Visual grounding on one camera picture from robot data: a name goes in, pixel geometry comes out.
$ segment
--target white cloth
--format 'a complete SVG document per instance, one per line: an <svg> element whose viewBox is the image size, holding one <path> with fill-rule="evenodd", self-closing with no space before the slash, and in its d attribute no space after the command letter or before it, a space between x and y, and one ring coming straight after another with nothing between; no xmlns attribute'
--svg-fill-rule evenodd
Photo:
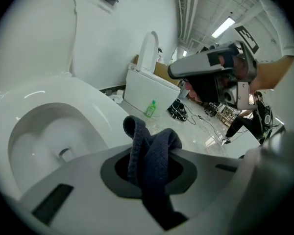
<svg viewBox="0 0 294 235"><path fill-rule="evenodd" d="M259 0L278 33L282 56L294 56L294 30L285 13L272 0Z"/></svg>

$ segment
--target fluorescent light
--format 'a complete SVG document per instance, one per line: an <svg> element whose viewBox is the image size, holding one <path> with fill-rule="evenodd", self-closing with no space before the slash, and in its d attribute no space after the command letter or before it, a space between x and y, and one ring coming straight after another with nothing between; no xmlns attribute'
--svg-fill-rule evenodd
<svg viewBox="0 0 294 235"><path fill-rule="evenodd" d="M284 122L282 122L280 119L278 119L277 117L275 117L275 119L284 125Z"/></svg>
<svg viewBox="0 0 294 235"><path fill-rule="evenodd" d="M222 33L225 32L232 24L234 24L234 20L232 18L228 18L224 21L223 24L220 25L220 27L211 35L213 38L217 38Z"/></svg>

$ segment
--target white toilet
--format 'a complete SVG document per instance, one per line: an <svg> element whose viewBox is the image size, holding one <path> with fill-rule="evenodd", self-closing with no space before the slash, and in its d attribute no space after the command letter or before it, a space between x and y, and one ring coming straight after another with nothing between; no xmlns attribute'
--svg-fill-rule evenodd
<svg viewBox="0 0 294 235"><path fill-rule="evenodd" d="M180 88L153 74L158 53L158 36L155 31L146 34L137 65L130 63L126 76L124 99L138 110L145 112L156 101L157 117L164 113L180 94Z"/></svg>
<svg viewBox="0 0 294 235"><path fill-rule="evenodd" d="M19 199L70 160L129 144L128 115L72 77L75 0L15 0L0 22L0 190Z"/></svg>

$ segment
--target green bottle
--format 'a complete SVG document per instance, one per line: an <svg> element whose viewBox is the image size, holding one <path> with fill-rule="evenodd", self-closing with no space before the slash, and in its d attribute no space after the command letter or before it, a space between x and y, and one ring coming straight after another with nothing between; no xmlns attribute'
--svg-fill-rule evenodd
<svg viewBox="0 0 294 235"><path fill-rule="evenodd" d="M147 118L149 118L149 117L151 117L152 116L152 114L154 113L154 111L156 110L156 101L155 100L153 100L152 101L152 104L150 104L149 106L148 106L148 108L147 108L147 110L146 110L146 112L145 112L145 116L147 117Z"/></svg>

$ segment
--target floor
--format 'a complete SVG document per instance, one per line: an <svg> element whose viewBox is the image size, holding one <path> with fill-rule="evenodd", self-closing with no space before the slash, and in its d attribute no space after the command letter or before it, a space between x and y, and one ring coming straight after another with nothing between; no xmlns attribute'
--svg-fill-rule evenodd
<svg viewBox="0 0 294 235"><path fill-rule="evenodd" d="M195 102L183 99L182 103L187 106L188 116L190 121L193 121L190 116L190 111L202 116L206 121L193 116L195 125L190 122L181 122L173 119L169 112L164 112L159 117L147 118L144 113L131 106L126 101L123 101L120 106L130 115L139 117L146 122L146 127L150 133L156 134L166 128L173 129L180 137L183 149L196 153L208 154L221 157L233 157L229 151L222 144L221 139L225 136L228 129L219 119L215 117L208 117L204 109Z"/></svg>

